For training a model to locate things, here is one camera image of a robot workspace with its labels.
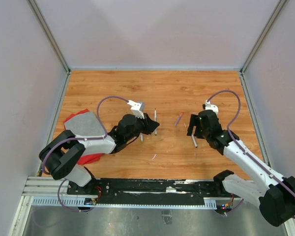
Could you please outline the grey felt cloth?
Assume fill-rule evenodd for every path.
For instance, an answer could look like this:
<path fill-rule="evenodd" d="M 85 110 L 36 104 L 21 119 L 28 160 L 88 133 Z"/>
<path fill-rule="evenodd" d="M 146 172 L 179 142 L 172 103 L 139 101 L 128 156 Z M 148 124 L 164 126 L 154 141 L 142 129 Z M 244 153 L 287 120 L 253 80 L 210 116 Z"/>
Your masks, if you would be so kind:
<path fill-rule="evenodd" d="M 74 115 L 64 122 L 64 127 L 79 136 L 102 137 L 105 135 L 102 125 L 91 111 Z"/>

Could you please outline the white blue pen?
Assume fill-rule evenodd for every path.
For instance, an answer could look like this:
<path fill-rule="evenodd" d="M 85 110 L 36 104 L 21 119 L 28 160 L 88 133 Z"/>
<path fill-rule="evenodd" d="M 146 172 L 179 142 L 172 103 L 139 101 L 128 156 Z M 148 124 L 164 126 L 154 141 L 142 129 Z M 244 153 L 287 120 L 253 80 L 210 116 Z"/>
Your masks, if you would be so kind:
<path fill-rule="evenodd" d="M 154 109 L 154 121 L 157 122 L 157 110 L 156 110 L 156 108 Z M 157 136 L 157 128 L 154 131 L 154 135 Z"/>
<path fill-rule="evenodd" d="M 197 147 L 198 147 L 198 145 L 197 145 L 197 141 L 196 141 L 196 138 L 194 137 L 193 134 L 191 135 L 191 138 L 192 138 L 192 140 L 193 140 L 193 143 L 194 143 L 195 148 L 197 148 Z"/>

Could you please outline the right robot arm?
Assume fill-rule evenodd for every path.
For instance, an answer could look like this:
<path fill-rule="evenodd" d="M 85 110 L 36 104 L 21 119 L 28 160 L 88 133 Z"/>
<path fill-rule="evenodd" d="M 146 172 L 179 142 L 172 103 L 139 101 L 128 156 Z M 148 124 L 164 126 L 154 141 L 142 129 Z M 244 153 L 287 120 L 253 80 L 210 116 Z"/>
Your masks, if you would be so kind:
<path fill-rule="evenodd" d="M 213 191 L 223 197 L 237 195 L 260 210 L 273 226 L 295 218 L 295 177 L 285 177 L 260 160 L 230 129 L 223 129 L 217 114 L 203 110 L 190 116 L 187 135 L 207 141 L 212 149 L 236 163 L 251 179 L 230 170 L 214 176 Z"/>

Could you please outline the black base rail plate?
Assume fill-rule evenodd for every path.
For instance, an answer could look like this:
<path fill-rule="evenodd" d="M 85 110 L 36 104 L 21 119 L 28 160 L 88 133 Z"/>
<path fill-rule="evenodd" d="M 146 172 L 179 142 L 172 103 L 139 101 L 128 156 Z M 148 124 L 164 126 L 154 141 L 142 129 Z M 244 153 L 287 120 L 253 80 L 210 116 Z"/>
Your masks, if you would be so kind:
<path fill-rule="evenodd" d="M 230 199 L 213 180 L 95 178 L 85 187 L 69 182 L 68 195 L 96 195 L 101 204 L 203 205 L 204 198 Z"/>

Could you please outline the purple pen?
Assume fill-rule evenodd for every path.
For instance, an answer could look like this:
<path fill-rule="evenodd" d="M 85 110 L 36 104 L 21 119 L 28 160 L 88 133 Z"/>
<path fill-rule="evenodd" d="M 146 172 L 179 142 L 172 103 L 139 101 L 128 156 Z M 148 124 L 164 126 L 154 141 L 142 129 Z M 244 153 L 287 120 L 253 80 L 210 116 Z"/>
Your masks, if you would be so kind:
<path fill-rule="evenodd" d="M 184 112 L 181 112 L 178 116 L 178 118 L 176 119 L 175 123 L 174 123 L 174 126 L 176 127 L 179 123 L 179 121 L 181 120 L 182 116 L 183 116 Z"/>

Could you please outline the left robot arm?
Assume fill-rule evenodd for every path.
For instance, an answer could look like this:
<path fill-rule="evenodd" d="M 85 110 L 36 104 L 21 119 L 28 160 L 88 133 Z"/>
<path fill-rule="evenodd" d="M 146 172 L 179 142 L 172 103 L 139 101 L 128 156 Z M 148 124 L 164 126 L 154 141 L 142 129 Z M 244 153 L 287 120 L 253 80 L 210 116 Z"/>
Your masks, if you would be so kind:
<path fill-rule="evenodd" d="M 64 178 L 77 184 L 84 194 L 91 194 L 95 190 L 94 177 L 85 167 L 78 164 L 79 159 L 90 154 L 120 152 L 130 140 L 138 138 L 140 134 L 152 134 L 159 125 L 160 123 L 144 113 L 143 118 L 131 114 L 124 115 L 118 125 L 100 140 L 75 135 L 71 130 L 65 130 L 39 153 L 39 159 L 44 164 L 42 170 L 48 170 L 54 180 Z"/>

